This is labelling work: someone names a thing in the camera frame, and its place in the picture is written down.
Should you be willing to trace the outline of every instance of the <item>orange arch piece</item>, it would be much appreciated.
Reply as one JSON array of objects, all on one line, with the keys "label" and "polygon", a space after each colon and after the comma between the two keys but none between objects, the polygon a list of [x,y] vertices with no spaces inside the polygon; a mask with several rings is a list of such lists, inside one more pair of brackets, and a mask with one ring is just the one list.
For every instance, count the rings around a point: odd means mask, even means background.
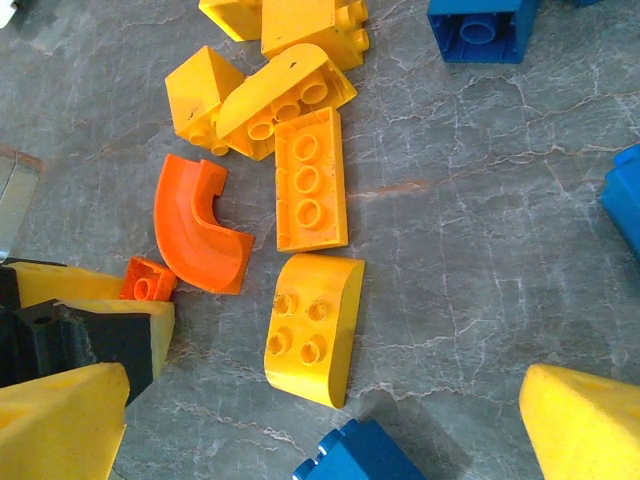
[{"label": "orange arch piece", "polygon": [[254,237],[218,224],[213,199],[227,169],[167,155],[154,206],[162,258],[182,280],[211,293],[240,293]]}]

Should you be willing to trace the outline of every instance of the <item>curved orange brick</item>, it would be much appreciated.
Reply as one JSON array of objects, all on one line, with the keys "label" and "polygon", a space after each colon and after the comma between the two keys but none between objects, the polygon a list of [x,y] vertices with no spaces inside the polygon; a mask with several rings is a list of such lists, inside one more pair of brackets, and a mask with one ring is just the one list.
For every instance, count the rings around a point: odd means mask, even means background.
[{"label": "curved orange brick", "polygon": [[175,155],[165,161],[154,206],[160,253],[182,280],[211,293],[240,293],[254,237],[218,224],[213,199],[227,170]]}]

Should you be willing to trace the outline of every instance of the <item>gray marble surface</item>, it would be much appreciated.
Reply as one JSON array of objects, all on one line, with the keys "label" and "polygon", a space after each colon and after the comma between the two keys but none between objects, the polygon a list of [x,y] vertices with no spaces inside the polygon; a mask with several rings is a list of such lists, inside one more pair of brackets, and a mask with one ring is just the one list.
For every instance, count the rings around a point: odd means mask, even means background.
[{"label": "gray marble surface", "polygon": [[[366,279],[348,401],[271,388],[263,349],[288,256],[274,169],[237,154],[216,213],[256,243],[242,295],[181,284],[161,379],[128,409],[127,480],[284,479],[375,417],[431,479],[540,479],[518,411],[528,365],[640,384],[640,269],[598,202],[640,142],[640,3],[543,0],[524,63],[445,65],[428,2],[370,0],[371,50],[340,111],[351,244]],[[15,254],[122,274],[160,260],[154,190],[173,132],[164,77],[203,44],[264,59],[190,0],[41,0],[0,31],[0,141],[46,163]]]}]

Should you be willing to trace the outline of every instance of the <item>marble floor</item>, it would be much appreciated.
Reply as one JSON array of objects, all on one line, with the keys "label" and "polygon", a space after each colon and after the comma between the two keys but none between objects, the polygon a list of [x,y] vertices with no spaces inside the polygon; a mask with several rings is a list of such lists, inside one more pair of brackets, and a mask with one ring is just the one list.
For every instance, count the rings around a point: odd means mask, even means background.
[{"label": "marble floor", "polygon": [[[369,0],[341,108],[349,247],[367,261],[347,405],[263,372],[274,168],[238,154],[216,205],[256,237],[240,296],[181,284],[164,375],[128,409],[126,480],[285,479],[330,429],[374,417],[430,480],[540,479],[518,411],[534,362],[640,384],[640,268],[598,202],[640,142],[640,3],[543,0],[520,65],[445,65],[427,0]],[[14,255],[122,274],[161,260],[153,199],[176,137],[164,77],[202,45],[249,74],[197,0],[31,0],[0,31],[0,142],[40,157]]]}]

